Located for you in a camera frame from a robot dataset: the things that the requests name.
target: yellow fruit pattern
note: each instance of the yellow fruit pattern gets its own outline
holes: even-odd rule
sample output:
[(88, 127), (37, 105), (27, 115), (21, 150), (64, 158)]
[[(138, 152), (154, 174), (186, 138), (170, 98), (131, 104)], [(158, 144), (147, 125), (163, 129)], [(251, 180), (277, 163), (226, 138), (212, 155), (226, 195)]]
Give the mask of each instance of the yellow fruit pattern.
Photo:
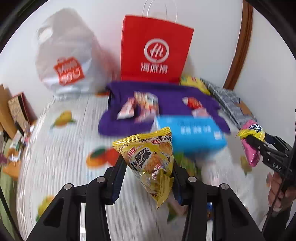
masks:
[(247, 159), (246, 159), (245, 156), (241, 156), (240, 157), (240, 161), (241, 161), (242, 169), (244, 170), (245, 175), (247, 175), (248, 172), (251, 172), (252, 171), (252, 167), (248, 163), (248, 161), (247, 161)]
[(72, 112), (69, 110), (64, 111), (54, 122), (52, 127), (63, 127), (68, 123), (75, 123), (75, 120), (72, 119)]
[(39, 220), (39, 218), (44, 213), (44, 211), (47, 209), (47, 207), (49, 206), (49, 204), (52, 202), (53, 199), (54, 199), (54, 196), (52, 196), (52, 195), (49, 195), (43, 199), (42, 203), (38, 207), (38, 214), (36, 217), (36, 222)]

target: brown cardboard box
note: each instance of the brown cardboard box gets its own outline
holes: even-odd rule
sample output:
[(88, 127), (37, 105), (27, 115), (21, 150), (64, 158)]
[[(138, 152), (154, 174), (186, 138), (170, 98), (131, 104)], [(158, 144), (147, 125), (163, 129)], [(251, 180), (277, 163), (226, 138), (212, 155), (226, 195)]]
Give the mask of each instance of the brown cardboard box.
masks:
[(9, 137), (13, 139), (17, 132), (17, 128), (14, 125), (13, 118), (11, 117), (8, 108), (8, 99), (7, 92), (4, 90), (3, 85), (0, 85), (0, 123)]

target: purple towel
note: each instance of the purple towel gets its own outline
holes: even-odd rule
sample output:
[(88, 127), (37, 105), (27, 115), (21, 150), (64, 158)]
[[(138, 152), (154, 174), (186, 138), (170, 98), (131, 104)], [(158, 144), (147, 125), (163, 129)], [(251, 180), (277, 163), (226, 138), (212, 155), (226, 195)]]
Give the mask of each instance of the purple towel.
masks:
[(126, 137), (150, 131), (152, 121), (135, 123), (134, 118), (117, 120), (117, 114), (128, 98), (134, 96), (135, 91), (150, 92), (156, 95), (160, 115), (191, 115), (192, 109), (186, 106), (182, 99), (184, 97), (195, 97), (207, 109), (207, 112), (213, 117), (221, 131), (230, 133), (226, 121), (217, 113), (217, 110), (220, 109), (218, 102), (197, 88), (134, 81), (111, 82), (107, 88), (109, 88), (112, 98), (108, 110), (103, 114), (99, 122), (98, 131), (102, 135)]

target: white logo on red bag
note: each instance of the white logo on red bag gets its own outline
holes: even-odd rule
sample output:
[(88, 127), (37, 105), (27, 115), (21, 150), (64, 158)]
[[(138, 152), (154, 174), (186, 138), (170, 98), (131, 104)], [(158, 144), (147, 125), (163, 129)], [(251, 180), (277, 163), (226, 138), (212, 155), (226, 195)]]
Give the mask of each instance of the white logo on red bag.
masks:
[(163, 39), (151, 39), (144, 48), (144, 55), (150, 63), (141, 63), (141, 72), (167, 74), (168, 66), (163, 63), (170, 53), (168, 43)]
[(59, 76), (60, 85), (73, 84), (84, 78), (82, 67), (74, 57), (68, 59), (58, 59), (57, 65), (54, 66)]
[(151, 63), (162, 63), (167, 60), (170, 53), (168, 43), (163, 39), (151, 39), (144, 48), (144, 55)]

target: pink snack package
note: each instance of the pink snack package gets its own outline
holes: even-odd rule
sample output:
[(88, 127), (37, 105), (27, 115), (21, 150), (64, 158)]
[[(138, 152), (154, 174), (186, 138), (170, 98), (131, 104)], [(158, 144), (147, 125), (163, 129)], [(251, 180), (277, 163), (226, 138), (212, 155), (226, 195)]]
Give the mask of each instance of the pink snack package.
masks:
[(242, 140), (242, 147), (244, 148), (249, 165), (255, 167), (260, 160), (260, 152), (252, 148), (245, 139)]
[(248, 120), (238, 132), (242, 140), (242, 146), (246, 154), (247, 161), (251, 167), (255, 167), (260, 160), (260, 152), (257, 149), (252, 148), (245, 140), (248, 135), (253, 135), (261, 141), (264, 141), (265, 132), (262, 130), (262, 127), (255, 122), (254, 120)]

